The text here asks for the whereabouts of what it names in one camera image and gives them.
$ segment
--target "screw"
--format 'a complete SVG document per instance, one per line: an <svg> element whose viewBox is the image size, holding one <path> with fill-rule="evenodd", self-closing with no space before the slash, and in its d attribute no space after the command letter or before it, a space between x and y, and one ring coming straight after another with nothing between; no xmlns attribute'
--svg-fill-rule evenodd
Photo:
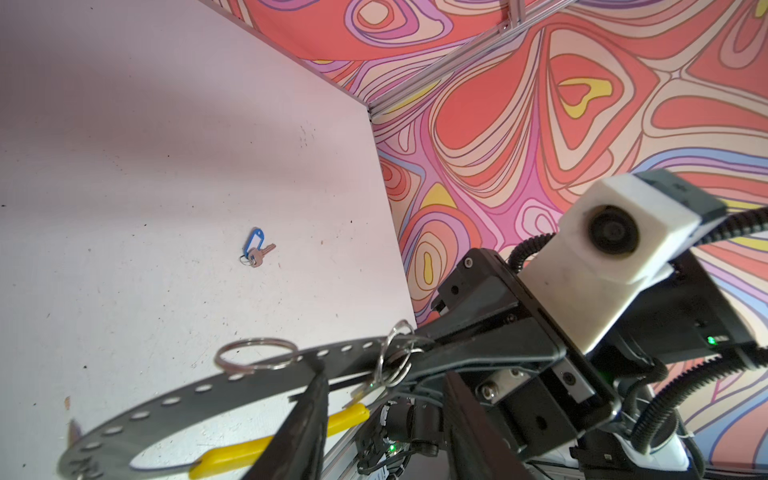
<svg viewBox="0 0 768 480"><path fill-rule="evenodd" d="M493 400L498 395L498 386L493 382L488 382L480 387L480 395L486 400Z"/></svg>
<svg viewBox="0 0 768 480"><path fill-rule="evenodd" d="M563 373L563 382L566 385L576 385L576 377L571 372Z"/></svg>

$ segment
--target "keychain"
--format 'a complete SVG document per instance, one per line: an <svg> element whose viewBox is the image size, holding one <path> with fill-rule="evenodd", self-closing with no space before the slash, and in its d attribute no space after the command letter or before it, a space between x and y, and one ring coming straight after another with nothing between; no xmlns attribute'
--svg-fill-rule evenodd
<svg viewBox="0 0 768 480"><path fill-rule="evenodd" d="M240 257L240 263L243 265L250 265L253 268L264 263L264 256L272 250L275 250L275 244L270 243L262 249L261 246L263 243L264 232L259 227L255 227L251 230L248 241L243 247L243 255Z"/></svg>

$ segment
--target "table surface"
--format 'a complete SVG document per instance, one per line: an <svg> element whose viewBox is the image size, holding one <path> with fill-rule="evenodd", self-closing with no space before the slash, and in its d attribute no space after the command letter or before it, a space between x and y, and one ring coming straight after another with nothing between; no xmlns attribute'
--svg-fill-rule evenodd
<svg viewBox="0 0 768 480"><path fill-rule="evenodd" d="M88 431L212 375L224 343L412 321L361 104L199 2L3 9L0 476L57 478L70 419ZM252 227L277 245L257 269L238 261ZM258 438L289 409L231 412L137 462Z"/></svg>

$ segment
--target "psychedelic patterned backdrop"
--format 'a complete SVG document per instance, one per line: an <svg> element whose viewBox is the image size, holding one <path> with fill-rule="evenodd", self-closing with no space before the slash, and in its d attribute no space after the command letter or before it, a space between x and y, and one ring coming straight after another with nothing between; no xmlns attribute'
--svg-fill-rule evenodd
<svg viewBox="0 0 768 480"><path fill-rule="evenodd" d="M500 24L507 4L507 0L212 1L364 101Z"/></svg>
<svg viewBox="0 0 768 480"><path fill-rule="evenodd" d="M732 211L768 204L768 0L582 0L373 118L419 322L470 247L557 229L597 179L667 168ZM768 236L697 250L768 332ZM674 373L689 365L673 366ZM768 467L768 374L682 410L709 460Z"/></svg>

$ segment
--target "yellow handle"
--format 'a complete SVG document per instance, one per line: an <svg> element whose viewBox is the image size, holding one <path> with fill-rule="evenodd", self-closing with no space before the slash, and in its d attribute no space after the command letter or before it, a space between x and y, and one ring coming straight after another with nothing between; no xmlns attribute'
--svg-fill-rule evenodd
<svg viewBox="0 0 768 480"><path fill-rule="evenodd" d="M370 415L371 412L362 403L356 403L348 409L331 415L328 417L328 436L359 425L365 422ZM264 437L263 439L208 450L197 459L189 476L195 480L253 465L264 453L272 438Z"/></svg>

